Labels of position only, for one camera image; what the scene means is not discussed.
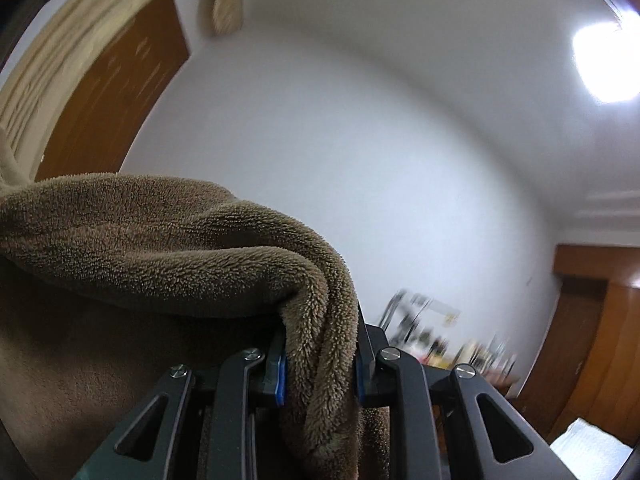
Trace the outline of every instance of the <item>wooden door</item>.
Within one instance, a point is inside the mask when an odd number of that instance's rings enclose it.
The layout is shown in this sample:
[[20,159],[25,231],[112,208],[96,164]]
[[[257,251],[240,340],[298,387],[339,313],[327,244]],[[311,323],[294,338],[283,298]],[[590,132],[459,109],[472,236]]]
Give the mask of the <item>wooden door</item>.
[[550,436],[578,416],[628,446],[640,438],[640,289],[609,284],[593,347]]
[[540,355],[513,405],[548,437],[580,376],[603,310],[607,282],[567,277]]
[[146,116],[188,57],[174,0],[152,0],[76,87],[36,179],[118,171]]

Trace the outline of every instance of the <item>ceiling molding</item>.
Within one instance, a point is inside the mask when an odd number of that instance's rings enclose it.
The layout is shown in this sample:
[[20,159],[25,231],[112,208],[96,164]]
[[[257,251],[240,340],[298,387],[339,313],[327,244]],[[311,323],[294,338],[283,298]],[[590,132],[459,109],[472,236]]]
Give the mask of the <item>ceiling molding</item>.
[[574,218],[640,218],[640,208],[581,209],[574,213]]
[[608,202],[618,200],[636,200],[640,198],[640,189],[630,189],[626,191],[606,191],[591,193],[586,197],[587,202]]

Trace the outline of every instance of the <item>brown towel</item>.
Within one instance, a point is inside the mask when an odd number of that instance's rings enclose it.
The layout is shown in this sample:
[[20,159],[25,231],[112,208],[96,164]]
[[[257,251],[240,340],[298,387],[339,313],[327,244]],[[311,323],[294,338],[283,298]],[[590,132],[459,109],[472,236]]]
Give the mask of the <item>brown towel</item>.
[[305,475],[388,474],[386,413],[353,395],[353,283],[318,234],[209,182],[28,183],[0,144],[0,419],[40,480],[72,476],[167,366],[217,364],[275,312]]

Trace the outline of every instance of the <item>metal screw head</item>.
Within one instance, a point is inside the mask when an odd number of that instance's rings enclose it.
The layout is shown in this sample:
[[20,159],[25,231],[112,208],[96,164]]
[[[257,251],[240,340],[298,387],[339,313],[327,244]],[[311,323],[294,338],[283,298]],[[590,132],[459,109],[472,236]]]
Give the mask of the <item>metal screw head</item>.
[[458,365],[455,368],[456,375],[460,379],[470,379],[476,374],[476,370],[471,365]]
[[255,361],[256,359],[260,359],[262,354],[259,348],[247,348],[246,350],[242,350],[242,357],[244,357],[245,361]]
[[184,377],[188,371],[189,369],[186,367],[186,365],[175,365],[171,367],[171,371],[169,373],[174,379],[179,379],[181,377]]
[[400,351],[393,346],[388,346],[380,351],[380,355],[385,361],[396,361],[400,358]]

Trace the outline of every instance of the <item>fuzzy towel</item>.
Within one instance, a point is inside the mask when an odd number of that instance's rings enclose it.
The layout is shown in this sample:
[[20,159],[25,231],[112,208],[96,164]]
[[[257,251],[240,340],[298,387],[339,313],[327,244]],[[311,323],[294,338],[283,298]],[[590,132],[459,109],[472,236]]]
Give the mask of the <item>fuzzy towel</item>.
[[0,419],[40,480],[70,478],[168,366],[218,364],[276,313],[283,460],[308,478],[387,475],[387,414],[352,389],[353,283],[318,234],[209,182],[34,184],[0,144]]

